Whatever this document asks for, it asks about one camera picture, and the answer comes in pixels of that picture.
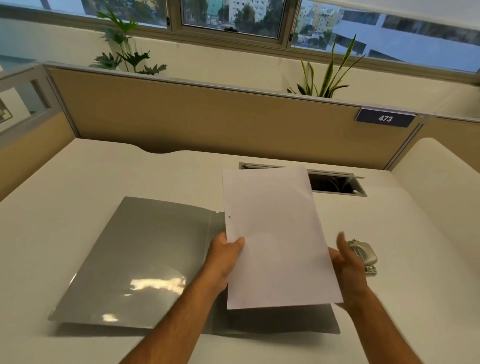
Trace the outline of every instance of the blue name plate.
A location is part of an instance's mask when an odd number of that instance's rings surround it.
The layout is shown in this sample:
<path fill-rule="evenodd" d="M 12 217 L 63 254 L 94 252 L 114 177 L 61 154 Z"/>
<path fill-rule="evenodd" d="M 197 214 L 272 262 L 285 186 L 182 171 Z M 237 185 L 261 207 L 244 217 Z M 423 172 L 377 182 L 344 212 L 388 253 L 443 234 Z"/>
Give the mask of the blue name plate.
<path fill-rule="evenodd" d="M 408 128 L 417 114 L 407 114 L 404 112 L 388 111 L 381 109 L 361 108 L 355 121 L 370 122 L 373 124 L 399 126 Z"/>

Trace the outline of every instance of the metal hole punch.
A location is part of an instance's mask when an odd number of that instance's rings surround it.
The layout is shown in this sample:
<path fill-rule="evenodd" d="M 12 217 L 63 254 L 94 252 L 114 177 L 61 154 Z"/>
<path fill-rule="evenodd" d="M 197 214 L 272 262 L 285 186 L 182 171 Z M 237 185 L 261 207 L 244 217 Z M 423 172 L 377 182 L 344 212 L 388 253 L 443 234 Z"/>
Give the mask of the metal hole punch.
<path fill-rule="evenodd" d="M 348 241 L 348 246 L 362 260 L 367 277 L 376 276 L 377 268 L 374 264 L 378 261 L 378 257 L 370 244 L 353 239 Z"/>

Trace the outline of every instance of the white paper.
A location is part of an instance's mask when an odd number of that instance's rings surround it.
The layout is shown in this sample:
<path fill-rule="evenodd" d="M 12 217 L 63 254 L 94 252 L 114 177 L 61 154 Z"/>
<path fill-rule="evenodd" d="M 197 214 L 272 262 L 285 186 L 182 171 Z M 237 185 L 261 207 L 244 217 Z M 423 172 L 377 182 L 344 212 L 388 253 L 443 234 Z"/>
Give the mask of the white paper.
<path fill-rule="evenodd" d="M 227 240 L 245 237 L 227 309 L 343 302 L 301 166 L 224 170 Z"/>

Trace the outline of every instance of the white desk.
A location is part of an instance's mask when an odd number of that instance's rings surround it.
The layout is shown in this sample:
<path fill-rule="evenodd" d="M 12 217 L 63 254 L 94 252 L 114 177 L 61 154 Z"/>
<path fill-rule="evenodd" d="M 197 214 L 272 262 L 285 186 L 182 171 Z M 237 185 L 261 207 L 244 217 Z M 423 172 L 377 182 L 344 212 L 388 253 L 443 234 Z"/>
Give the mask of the white desk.
<path fill-rule="evenodd" d="M 221 171 L 239 162 L 295 164 L 71 142 L 0 203 L 1 361 L 117 363 L 139 337 L 59 336 L 58 325 L 47 321 L 50 311 L 124 196 L 222 211 Z M 334 246 L 344 230 L 373 246 L 378 276 L 368 278 L 369 285 L 420 357 L 436 364 L 477 362 L 480 279 L 390 172 L 305 166 L 365 177 L 360 183 L 368 197 L 314 194 L 325 237 Z M 340 335 L 202 335 L 191 363 L 366 363 L 349 317 L 334 311 Z"/>

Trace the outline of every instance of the hand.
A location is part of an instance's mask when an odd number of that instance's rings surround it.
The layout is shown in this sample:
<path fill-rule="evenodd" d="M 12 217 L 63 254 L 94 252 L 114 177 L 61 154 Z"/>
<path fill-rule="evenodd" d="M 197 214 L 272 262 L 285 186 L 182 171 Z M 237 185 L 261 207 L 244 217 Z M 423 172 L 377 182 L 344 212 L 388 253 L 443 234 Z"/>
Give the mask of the hand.
<path fill-rule="evenodd" d="M 225 232 L 221 232 L 210 242 L 202 273 L 213 285 L 215 295 L 227 287 L 228 275 L 235 267 L 244 244 L 245 238 L 228 243 Z"/>
<path fill-rule="evenodd" d="M 368 296 L 370 289 L 365 278 L 363 262 L 350 250 L 343 232 L 336 237 L 336 245 L 338 250 L 328 248 L 328 252 L 342 292 L 344 302 L 342 307 L 351 313 Z"/>

